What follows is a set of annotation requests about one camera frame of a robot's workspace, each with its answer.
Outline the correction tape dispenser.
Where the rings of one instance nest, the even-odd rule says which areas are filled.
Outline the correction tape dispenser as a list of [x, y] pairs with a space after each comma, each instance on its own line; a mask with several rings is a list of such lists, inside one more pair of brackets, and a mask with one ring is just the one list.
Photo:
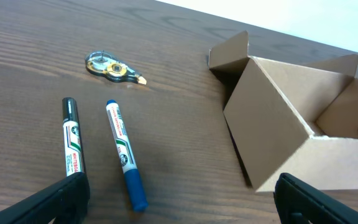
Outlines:
[[93, 75], [104, 77], [114, 83], [147, 84], [147, 80], [140, 72], [105, 50], [90, 52], [85, 57], [85, 69]]

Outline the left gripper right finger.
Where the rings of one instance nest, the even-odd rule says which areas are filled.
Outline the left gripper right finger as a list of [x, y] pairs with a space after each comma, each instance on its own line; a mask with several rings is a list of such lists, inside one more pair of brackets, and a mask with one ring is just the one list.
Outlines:
[[358, 212], [289, 173], [280, 174], [273, 193], [284, 224], [358, 224]]

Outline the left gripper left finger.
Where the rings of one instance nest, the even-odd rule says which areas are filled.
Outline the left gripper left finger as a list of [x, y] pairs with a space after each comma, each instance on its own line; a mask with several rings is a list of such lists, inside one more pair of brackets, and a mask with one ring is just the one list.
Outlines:
[[0, 224], [82, 223], [89, 200], [88, 178], [76, 172], [0, 211]]

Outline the cardboard box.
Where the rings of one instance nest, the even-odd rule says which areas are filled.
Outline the cardboard box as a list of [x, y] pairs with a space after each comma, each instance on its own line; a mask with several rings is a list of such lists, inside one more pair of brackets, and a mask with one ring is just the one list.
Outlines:
[[358, 189], [358, 55], [296, 65], [248, 53], [242, 31], [209, 51], [237, 84], [223, 113], [254, 190], [290, 173], [320, 190]]

